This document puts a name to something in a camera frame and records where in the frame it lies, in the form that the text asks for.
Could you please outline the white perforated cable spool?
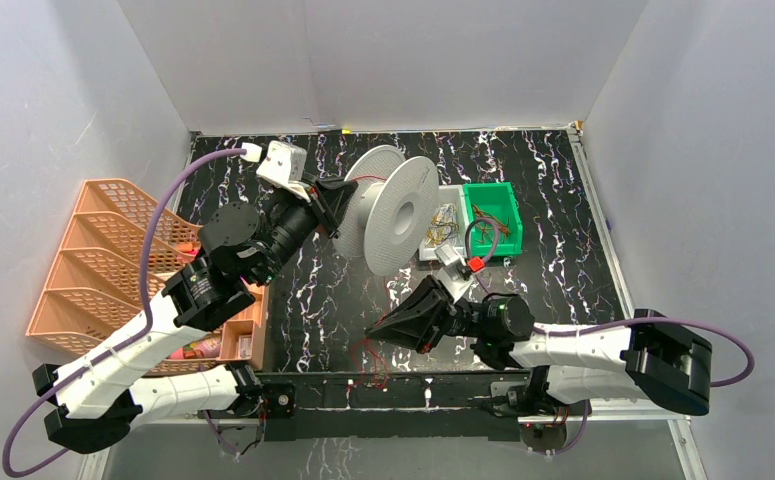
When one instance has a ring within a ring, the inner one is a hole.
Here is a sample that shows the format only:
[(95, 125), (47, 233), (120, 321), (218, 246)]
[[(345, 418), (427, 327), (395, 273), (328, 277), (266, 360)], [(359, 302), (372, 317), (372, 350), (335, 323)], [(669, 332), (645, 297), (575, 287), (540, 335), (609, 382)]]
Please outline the white perforated cable spool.
[(424, 156), (406, 158), (398, 148), (381, 145), (363, 154), (345, 179), (355, 189), (334, 249), (347, 260), (363, 259), (377, 276), (403, 268), (438, 207), (434, 163)]

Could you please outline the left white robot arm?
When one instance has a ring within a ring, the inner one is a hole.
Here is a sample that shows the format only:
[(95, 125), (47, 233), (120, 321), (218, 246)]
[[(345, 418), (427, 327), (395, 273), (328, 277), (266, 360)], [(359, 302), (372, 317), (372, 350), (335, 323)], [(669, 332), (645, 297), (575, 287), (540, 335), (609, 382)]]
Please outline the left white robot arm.
[(88, 454), (160, 418), (256, 412), (264, 389), (247, 366), (163, 378), (150, 371), (251, 306), (251, 287), (269, 284), (314, 232), (336, 237), (356, 190), (354, 181), (308, 177), (302, 195), (277, 189), (265, 209), (243, 201), (219, 208), (199, 230), (195, 259), (148, 307), (86, 355), (34, 372), (37, 392), (52, 405), (44, 419), (49, 440)]

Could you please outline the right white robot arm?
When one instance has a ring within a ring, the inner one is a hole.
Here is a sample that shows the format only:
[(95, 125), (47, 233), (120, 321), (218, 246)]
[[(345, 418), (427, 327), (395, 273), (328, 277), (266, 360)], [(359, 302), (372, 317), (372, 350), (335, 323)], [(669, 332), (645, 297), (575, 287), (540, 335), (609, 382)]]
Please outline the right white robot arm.
[(594, 399), (646, 399), (689, 416), (710, 410), (712, 346), (663, 316), (623, 326), (538, 324), (517, 294), (456, 299), (427, 276), (365, 335), (420, 354), (445, 337), (473, 339), (489, 368), (529, 374), (523, 385), (492, 388), (490, 408), (501, 416), (553, 415)]

